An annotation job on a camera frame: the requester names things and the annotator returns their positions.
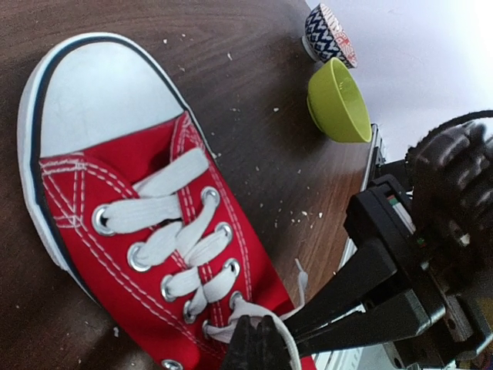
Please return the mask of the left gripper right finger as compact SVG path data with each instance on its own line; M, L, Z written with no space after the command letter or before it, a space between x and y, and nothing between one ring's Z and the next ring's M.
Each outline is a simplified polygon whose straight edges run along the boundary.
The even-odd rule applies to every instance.
M262 370L292 369L290 356L273 318L264 316L257 326L257 368Z

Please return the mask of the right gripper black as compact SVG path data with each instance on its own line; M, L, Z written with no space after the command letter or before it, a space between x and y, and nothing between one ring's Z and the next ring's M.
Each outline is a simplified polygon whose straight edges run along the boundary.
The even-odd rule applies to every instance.
M447 324L447 302L422 269L412 232L400 217L409 201L393 177L367 189L377 204L377 238L366 240L348 262L285 324L299 355L423 339L434 343L489 343L492 331L473 300L459 298L465 333ZM341 315L346 316L331 323Z

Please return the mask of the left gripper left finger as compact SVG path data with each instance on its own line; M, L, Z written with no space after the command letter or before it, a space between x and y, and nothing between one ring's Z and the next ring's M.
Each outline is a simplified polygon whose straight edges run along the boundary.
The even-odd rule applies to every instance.
M241 316L220 369L265 369L266 318L254 327Z

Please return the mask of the red canvas sneaker white laces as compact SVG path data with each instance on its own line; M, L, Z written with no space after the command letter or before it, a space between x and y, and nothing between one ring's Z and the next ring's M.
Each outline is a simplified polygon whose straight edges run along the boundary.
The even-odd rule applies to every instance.
M18 166L53 262L163 369L217 369L237 322L270 316L312 369L295 313L200 124L158 62L109 32L53 46L22 93Z

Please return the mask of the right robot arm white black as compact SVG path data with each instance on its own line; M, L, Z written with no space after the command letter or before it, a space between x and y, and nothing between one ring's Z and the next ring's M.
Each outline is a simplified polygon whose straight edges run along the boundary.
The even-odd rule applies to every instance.
M387 174L352 196L355 253L286 321L301 357L385 344L398 368L439 368L491 343L478 303L492 295L491 116L456 117L410 148L412 190Z

